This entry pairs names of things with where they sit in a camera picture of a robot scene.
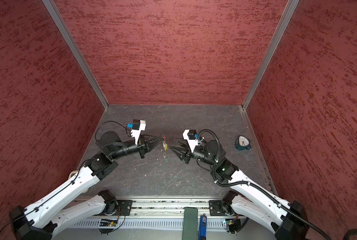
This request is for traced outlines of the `perforated metal keyring red handle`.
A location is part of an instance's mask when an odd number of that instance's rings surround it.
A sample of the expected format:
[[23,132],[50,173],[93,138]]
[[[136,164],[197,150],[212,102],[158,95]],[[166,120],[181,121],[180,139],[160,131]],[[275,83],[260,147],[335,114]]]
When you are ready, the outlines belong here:
[[166,143],[165,136],[163,136],[162,144],[163,144],[163,150],[162,150],[163,151],[163,157],[164,157],[165,161],[168,162],[168,158],[167,158],[168,144]]

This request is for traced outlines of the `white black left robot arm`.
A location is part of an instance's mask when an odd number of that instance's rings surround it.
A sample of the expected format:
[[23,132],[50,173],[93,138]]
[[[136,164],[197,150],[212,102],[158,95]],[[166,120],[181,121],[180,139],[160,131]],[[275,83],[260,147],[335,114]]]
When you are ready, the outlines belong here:
[[71,179],[47,196],[27,206],[17,206],[9,213],[10,225],[18,240],[51,240],[71,225],[88,217],[120,215],[116,197],[108,190],[73,206],[65,207],[84,191],[107,177],[117,166],[116,160],[139,153],[141,158],[163,142],[162,137],[137,135],[123,142],[114,131],[104,133],[96,145],[100,152],[85,161]]

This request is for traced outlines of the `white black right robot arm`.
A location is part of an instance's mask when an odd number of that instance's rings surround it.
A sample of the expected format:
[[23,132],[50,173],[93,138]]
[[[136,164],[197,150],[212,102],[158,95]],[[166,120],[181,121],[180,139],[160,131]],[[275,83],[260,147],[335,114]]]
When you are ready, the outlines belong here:
[[186,140],[179,140],[171,150],[186,164],[190,160],[212,167],[216,184],[231,190],[223,204],[229,214],[243,215],[271,231],[278,240],[304,240],[309,230],[304,206],[275,196],[251,180],[225,157],[225,150],[215,140],[191,149]]

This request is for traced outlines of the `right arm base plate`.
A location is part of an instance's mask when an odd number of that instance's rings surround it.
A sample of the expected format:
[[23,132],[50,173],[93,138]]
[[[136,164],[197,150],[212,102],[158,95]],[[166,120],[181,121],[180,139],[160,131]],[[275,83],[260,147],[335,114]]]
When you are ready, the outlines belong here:
[[230,204],[222,200],[210,200],[208,205],[211,216],[236,217],[239,215],[245,217],[243,214],[238,214]]

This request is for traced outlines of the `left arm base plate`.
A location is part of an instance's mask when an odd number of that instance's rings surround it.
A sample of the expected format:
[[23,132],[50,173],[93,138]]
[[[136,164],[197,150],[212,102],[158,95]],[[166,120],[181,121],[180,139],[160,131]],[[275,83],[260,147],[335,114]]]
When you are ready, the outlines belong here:
[[129,216],[132,204],[132,200],[111,201],[105,206],[102,213],[106,216],[119,216],[120,214],[125,214],[125,216]]

